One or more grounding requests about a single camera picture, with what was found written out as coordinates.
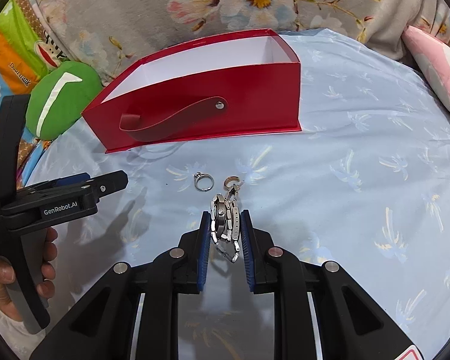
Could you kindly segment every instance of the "open box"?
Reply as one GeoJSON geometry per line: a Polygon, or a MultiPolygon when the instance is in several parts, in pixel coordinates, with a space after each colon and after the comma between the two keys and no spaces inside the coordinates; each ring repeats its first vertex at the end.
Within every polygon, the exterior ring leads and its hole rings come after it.
{"type": "Polygon", "coordinates": [[[300,62],[272,30],[210,36],[135,62],[82,115],[107,152],[300,131],[300,62]]]}

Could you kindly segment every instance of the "metal bolt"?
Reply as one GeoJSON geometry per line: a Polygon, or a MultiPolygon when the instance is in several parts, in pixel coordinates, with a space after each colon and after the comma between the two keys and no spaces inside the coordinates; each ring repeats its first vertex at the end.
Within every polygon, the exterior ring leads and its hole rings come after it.
{"type": "Polygon", "coordinates": [[[272,257],[280,257],[283,255],[283,253],[284,253],[283,250],[281,250],[279,247],[276,247],[276,246],[271,247],[268,250],[268,254],[270,254],[270,256],[272,256],[272,257]]]}
{"type": "Polygon", "coordinates": [[[118,262],[113,266],[113,271],[116,274],[122,274],[125,273],[128,269],[128,265],[125,264],[124,262],[118,262]]]}
{"type": "Polygon", "coordinates": [[[336,272],[340,269],[340,266],[335,261],[327,261],[325,263],[325,269],[329,272],[336,272]]]}
{"type": "Polygon", "coordinates": [[[174,247],[174,249],[170,251],[170,257],[173,257],[174,259],[179,259],[184,254],[185,252],[183,251],[183,249],[180,249],[179,247],[174,247]]]}

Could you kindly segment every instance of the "human hand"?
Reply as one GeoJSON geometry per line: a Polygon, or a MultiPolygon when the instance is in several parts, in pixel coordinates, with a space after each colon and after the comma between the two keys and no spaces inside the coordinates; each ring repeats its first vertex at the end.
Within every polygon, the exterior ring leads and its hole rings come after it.
{"type": "MultiPolygon", "coordinates": [[[[56,258],[57,250],[52,242],[56,240],[58,233],[52,227],[49,227],[46,234],[45,244],[43,244],[43,265],[42,275],[46,279],[37,285],[37,292],[40,296],[50,299],[55,294],[55,285],[50,281],[55,279],[55,269],[49,263],[56,258]]],[[[12,284],[15,281],[15,272],[13,268],[4,260],[0,259],[0,311],[7,317],[15,321],[22,321],[22,316],[13,304],[8,295],[6,284],[12,284]]]]}

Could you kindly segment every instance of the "green pillow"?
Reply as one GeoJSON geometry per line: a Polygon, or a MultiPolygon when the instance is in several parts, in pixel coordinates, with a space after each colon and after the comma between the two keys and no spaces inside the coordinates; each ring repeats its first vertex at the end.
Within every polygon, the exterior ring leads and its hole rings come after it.
{"type": "Polygon", "coordinates": [[[27,128],[40,139],[57,138],[80,118],[101,90],[100,77],[90,66],[63,62],[31,91],[27,128]]]}

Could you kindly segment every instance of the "blue gripper pad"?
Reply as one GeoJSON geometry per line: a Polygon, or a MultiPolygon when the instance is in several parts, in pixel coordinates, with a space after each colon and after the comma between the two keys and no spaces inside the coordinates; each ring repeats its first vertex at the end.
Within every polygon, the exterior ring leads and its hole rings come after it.
{"type": "Polygon", "coordinates": [[[197,287],[200,292],[203,291],[205,281],[207,280],[208,255],[210,253],[210,226],[212,225],[212,217],[210,214],[208,212],[204,212],[203,214],[207,216],[207,220],[205,222],[205,231],[202,232],[201,249],[197,261],[197,287]]]}
{"type": "Polygon", "coordinates": [[[245,273],[247,274],[248,287],[250,287],[250,292],[253,292],[255,289],[255,264],[253,251],[250,245],[250,236],[248,235],[249,230],[253,231],[253,229],[248,229],[242,212],[240,214],[240,236],[242,238],[243,260],[245,261],[245,273]]]}
{"type": "Polygon", "coordinates": [[[82,181],[90,180],[90,175],[88,173],[80,173],[78,175],[71,175],[68,177],[61,178],[56,181],[56,187],[62,187],[64,185],[71,185],[75,183],[81,183],[82,181]]]}

